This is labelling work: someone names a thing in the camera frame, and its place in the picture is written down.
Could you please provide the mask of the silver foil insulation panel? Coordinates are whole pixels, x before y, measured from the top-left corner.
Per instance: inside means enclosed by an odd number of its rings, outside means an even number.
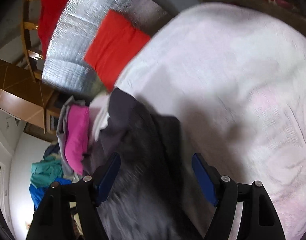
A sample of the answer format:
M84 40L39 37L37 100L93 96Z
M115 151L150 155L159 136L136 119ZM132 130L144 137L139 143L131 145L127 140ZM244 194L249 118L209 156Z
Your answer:
M152 0L69 0L46 52L42 71L45 84L87 99L104 91L84 56L110 9L151 36L171 20L171 15Z

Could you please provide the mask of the red cloth on railing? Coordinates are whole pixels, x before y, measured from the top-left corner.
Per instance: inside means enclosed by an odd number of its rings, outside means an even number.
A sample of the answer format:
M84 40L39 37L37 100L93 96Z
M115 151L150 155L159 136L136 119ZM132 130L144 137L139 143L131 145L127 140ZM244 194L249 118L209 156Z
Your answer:
M44 59L46 58L46 52L52 33L68 1L69 0L41 0L38 36L41 41Z

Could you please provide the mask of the wooden stair railing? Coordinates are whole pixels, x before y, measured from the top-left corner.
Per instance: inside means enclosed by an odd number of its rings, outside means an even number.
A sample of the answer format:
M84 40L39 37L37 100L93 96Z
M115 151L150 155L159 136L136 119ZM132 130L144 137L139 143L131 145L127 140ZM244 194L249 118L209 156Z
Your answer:
M41 42L33 44L31 41L30 33L32 31L37 33L39 25L36 21L33 22L30 20L29 7L30 2L40 1L41 0L23 0L22 17L20 21L20 34L23 53L33 82L41 81L42 79L42 71L37 68L37 63L43 60L44 57L42 51L38 48Z

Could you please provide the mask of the grey folded garment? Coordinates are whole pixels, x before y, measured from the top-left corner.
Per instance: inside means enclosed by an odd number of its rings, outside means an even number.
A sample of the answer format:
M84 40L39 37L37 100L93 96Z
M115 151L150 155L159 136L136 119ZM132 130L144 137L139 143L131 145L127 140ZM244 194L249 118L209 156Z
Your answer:
M56 129L56 136L60 148L60 157L61 157L61 164L63 168L63 173L67 177L71 177L74 174L73 169L69 166L67 158L65 157L64 150L65 150L65 143L68 135L68 113L72 105L78 106L85 106L85 100L75 100L73 96L71 96L62 106L60 110L60 116L58 119L57 129Z

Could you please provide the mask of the black quilted jacket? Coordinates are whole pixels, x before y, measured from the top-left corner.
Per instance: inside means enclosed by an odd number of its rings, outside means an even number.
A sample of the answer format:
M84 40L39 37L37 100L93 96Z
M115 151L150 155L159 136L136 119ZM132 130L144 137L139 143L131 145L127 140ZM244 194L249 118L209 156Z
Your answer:
M121 165L98 214L109 239L201 239L183 209L181 127L115 89L107 126L82 161L93 174L118 153Z

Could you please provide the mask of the teal garment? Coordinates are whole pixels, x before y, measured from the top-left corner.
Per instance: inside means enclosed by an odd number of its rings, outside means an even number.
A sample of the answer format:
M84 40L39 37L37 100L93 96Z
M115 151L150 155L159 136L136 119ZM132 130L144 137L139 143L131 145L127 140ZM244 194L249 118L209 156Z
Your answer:
M30 182L37 189L48 187L56 178L62 178L62 176L61 160L54 156L47 156L40 162L31 165Z

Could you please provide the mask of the orange-red square pillow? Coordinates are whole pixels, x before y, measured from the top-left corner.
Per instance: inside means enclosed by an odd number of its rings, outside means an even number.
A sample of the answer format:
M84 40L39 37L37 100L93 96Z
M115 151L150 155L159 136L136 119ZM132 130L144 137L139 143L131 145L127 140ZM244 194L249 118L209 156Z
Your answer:
M110 92L125 66L149 42L150 36L121 13L109 10L86 51L84 61L97 73Z

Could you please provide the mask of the white pink bed blanket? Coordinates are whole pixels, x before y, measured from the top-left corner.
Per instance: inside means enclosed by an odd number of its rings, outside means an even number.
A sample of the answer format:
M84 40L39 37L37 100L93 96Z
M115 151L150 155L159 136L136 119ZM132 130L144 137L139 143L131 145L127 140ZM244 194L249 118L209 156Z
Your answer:
M181 127L183 209L201 234L214 208L192 169L199 152L238 183L263 183L286 239L306 233L306 38L271 16L220 3L180 13L124 68L120 89ZM92 146L111 95L91 109Z

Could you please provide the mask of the magenta pillow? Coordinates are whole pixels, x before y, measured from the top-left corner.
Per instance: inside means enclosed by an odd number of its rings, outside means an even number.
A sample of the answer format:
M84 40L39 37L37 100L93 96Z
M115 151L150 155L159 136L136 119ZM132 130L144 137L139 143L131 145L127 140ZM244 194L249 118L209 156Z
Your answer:
M83 154L88 148L89 113L87 106L71 105L67 117L64 155L69 166L79 175L83 174Z

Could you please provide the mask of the blue jacket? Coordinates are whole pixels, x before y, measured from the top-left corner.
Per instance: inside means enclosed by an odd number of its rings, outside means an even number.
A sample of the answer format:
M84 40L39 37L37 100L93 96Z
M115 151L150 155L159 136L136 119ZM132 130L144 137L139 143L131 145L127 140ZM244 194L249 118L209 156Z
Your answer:
M65 179L65 178L59 178L57 177L54 182L58 182L60 185L69 185L71 184L71 180ZM29 186L29 192L34 204L34 210L36 211L38 209L38 206L40 205L46 191L48 190L48 187L39 187L36 188L32 184Z

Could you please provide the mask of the brown wooden pillar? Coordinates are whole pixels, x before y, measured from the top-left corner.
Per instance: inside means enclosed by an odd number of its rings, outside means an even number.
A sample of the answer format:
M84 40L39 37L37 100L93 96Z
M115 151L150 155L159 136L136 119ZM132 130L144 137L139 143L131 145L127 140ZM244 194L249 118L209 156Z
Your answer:
M28 70L0 59L0 109L46 129L46 107L55 90L34 82Z

